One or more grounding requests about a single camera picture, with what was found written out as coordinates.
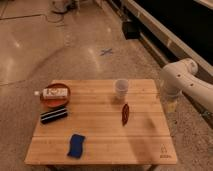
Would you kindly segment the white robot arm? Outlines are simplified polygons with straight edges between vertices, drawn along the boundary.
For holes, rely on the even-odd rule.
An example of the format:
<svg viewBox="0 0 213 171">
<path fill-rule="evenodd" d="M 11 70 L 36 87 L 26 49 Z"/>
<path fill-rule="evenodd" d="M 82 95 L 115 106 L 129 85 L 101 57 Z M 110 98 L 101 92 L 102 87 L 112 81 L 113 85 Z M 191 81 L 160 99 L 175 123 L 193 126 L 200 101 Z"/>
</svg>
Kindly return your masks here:
<svg viewBox="0 0 213 171">
<path fill-rule="evenodd" d="M 190 58 L 169 63 L 161 70 L 163 89 L 172 98 L 184 92 L 213 113 L 213 84 L 197 78 L 197 72 L 198 64 Z"/>
</svg>

